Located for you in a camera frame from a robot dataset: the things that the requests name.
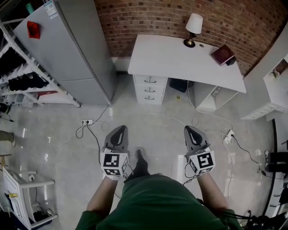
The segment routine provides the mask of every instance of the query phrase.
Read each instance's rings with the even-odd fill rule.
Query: red brick wall
[[[242,74],[270,48],[287,9],[281,0],[95,0],[113,57],[131,56],[137,34],[187,38],[191,13],[203,16],[196,41],[217,47],[227,44]]]

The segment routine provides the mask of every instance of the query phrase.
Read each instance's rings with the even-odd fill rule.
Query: gray refrigerator
[[[40,25],[40,39],[28,37],[27,21]],[[78,102],[111,103],[116,71],[93,0],[49,1],[22,21],[14,33]]]

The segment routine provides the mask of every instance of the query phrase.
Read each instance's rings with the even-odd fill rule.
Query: drawer handle
[[[145,97],[146,100],[155,100],[154,98],[150,99],[150,96],[148,98]]]
[[[144,90],[145,92],[148,92],[148,93],[154,93],[156,92],[155,90],[151,91],[151,87],[149,87],[149,91],[147,91],[146,89]]]
[[[144,82],[147,82],[147,83],[156,83],[157,81],[151,81],[151,77],[149,77],[149,81],[144,80]]]

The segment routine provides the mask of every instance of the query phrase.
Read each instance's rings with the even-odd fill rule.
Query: table lamp
[[[201,34],[202,23],[203,23],[203,17],[201,15],[196,14],[196,13],[191,14],[186,25],[186,30],[190,32],[190,37],[183,41],[184,45],[190,48],[195,47],[193,38],[196,37],[195,34]]]

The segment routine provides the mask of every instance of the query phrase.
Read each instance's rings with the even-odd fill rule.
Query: book
[[[234,57],[234,53],[231,49],[229,49],[227,45],[223,45],[215,52],[213,52],[211,56],[218,63],[219,66],[222,66],[225,62]]]

